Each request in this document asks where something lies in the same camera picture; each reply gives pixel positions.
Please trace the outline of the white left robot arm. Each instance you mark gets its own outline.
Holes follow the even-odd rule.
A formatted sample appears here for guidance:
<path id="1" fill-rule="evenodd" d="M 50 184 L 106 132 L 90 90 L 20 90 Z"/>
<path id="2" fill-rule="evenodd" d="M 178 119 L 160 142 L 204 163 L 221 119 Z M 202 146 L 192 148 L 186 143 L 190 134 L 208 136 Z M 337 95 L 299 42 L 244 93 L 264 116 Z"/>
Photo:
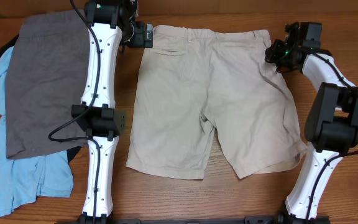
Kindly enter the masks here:
<path id="1" fill-rule="evenodd" d="M 116 57 L 126 47 L 151 48 L 153 26 L 137 21 L 137 1 L 88 1 L 85 24 L 89 32 L 86 87 L 71 115 L 85 132 L 89 148 L 86 199 L 77 223 L 112 223 L 114 154 L 126 122 L 115 108 Z"/>

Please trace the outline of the beige khaki shorts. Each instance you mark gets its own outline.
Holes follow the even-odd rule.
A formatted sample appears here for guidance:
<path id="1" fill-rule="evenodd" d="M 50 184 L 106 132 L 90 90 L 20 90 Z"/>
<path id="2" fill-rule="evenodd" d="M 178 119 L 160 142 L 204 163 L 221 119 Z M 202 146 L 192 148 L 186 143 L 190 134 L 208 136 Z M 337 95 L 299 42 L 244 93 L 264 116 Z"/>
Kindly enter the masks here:
<path id="1" fill-rule="evenodd" d="M 238 178 L 296 167 L 306 151 L 293 96 L 265 61 L 267 30 L 159 25 L 139 69 L 128 168 L 204 177 L 213 139 Z"/>

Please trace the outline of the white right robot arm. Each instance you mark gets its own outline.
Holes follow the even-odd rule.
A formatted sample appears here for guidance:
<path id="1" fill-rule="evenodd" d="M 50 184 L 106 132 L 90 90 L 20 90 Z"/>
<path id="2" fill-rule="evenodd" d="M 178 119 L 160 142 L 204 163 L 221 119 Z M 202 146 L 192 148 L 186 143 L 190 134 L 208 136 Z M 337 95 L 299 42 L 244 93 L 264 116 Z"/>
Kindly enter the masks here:
<path id="1" fill-rule="evenodd" d="M 305 124 L 308 148 L 296 184 L 277 217 L 246 217 L 245 223 L 329 223 L 317 210 L 339 162 L 358 154 L 358 87 L 339 71 L 330 51 L 321 48 L 322 25 L 294 22 L 285 40 L 275 40 L 265 61 L 279 73 L 300 71 L 317 91 Z"/>

